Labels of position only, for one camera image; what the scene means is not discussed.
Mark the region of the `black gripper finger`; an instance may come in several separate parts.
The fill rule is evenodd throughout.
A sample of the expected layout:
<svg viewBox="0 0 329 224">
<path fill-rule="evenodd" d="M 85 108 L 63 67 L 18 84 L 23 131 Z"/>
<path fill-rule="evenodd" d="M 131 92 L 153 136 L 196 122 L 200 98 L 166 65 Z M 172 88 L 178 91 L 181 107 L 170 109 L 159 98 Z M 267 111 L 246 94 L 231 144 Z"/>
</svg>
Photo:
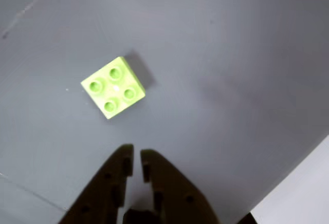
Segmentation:
<svg viewBox="0 0 329 224">
<path fill-rule="evenodd" d="M 124 144 L 99 168 L 59 223 L 116 223 L 133 174 L 134 147 Z"/>
<path fill-rule="evenodd" d="M 162 223 L 220 223 L 202 192 L 162 154 L 141 150 L 140 157 Z"/>
</svg>

